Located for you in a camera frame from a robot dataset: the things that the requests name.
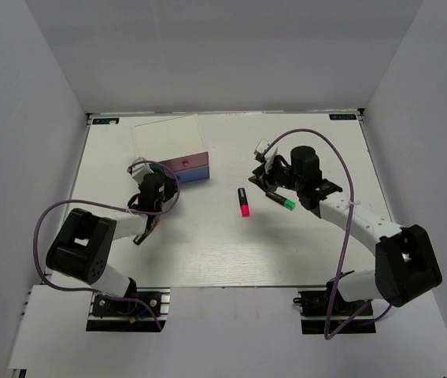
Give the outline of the pink cap black highlighter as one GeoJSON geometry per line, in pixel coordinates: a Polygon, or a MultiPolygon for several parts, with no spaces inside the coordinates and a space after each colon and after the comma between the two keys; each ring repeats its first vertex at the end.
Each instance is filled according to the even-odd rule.
{"type": "Polygon", "coordinates": [[[246,190],[244,187],[240,187],[238,189],[238,201],[241,215],[243,217],[249,217],[250,216],[249,203],[246,196],[246,190]]]}

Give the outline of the green cap black highlighter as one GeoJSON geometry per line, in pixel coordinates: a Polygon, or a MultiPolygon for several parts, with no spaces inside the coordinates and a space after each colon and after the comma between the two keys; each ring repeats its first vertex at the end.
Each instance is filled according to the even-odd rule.
{"type": "Polygon", "coordinates": [[[296,206],[295,202],[275,192],[267,192],[265,196],[290,211],[293,211],[296,206]]]}

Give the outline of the purple blue drawer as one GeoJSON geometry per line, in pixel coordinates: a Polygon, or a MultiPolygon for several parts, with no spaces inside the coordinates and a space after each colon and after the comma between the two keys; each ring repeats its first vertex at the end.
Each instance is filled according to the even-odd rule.
{"type": "Polygon", "coordinates": [[[192,169],[173,170],[172,171],[177,180],[181,183],[192,183],[199,180],[207,180],[210,177],[210,170],[208,165],[204,165],[192,169]]]}

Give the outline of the pink drawer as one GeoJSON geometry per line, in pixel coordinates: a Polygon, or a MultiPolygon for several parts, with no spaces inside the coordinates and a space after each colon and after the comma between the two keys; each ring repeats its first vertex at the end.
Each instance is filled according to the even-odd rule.
{"type": "Polygon", "coordinates": [[[160,161],[173,172],[180,172],[188,169],[197,169],[209,164],[209,154],[201,152],[187,156],[172,157],[167,160],[160,161]]]}

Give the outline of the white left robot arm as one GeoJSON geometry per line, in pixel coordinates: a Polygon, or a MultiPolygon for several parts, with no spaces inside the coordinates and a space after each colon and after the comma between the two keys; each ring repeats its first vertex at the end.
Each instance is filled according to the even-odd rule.
{"type": "Polygon", "coordinates": [[[119,313],[133,312],[138,305],[136,282],[108,263],[113,241],[132,237],[133,243],[140,245],[177,194],[176,180],[150,172],[139,184],[139,192],[129,199],[125,213],[99,217],[85,209],[72,209],[47,252],[46,266],[110,295],[111,305],[119,313]]]}

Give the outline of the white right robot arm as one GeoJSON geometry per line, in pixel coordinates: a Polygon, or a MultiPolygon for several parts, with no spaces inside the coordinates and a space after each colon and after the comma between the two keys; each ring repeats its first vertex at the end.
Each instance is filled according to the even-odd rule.
{"type": "Polygon", "coordinates": [[[349,230],[375,259],[371,270],[348,272],[327,294],[328,307],[347,313],[356,301],[384,299],[402,307],[442,282],[441,270],[427,231],[417,224],[401,226],[351,202],[342,188],[323,178],[320,160],[310,146],[298,146],[290,160],[261,140],[254,151],[259,166],[250,182],[267,194],[278,188],[294,191],[301,205],[318,218],[349,230]]]}

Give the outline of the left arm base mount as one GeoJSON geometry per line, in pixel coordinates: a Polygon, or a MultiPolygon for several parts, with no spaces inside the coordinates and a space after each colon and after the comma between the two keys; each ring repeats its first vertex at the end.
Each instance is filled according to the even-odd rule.
{"type": "Polygon", "coordinates": [[[136,302],[112,301],[94,295],[87,317],[87,332],[155,333],[160,332],[168,319],[169,288],[138,288],[136,302]]]}

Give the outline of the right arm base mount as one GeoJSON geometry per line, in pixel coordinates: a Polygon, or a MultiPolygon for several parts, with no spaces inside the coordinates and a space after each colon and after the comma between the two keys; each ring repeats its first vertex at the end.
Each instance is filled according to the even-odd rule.
{"type": "MultiPolygon", "coordinates": [[[[301,333],[303,335],[323,335],[327,311],[333,281],[331,280],[324,287],[306,287],[297,291],[297,296],[293,298],[293,304],[300,311],[301,333]]],[[[365,304],[364,300],[354,302],[345,301],[337,292],[329,324],[329,333],[336,330],[357,310],[365,304]]],[[[374,312],[371,305],[368,305],[358,316],[347,324],[339,333],[350,334],[375,334],[374,312]]]]}

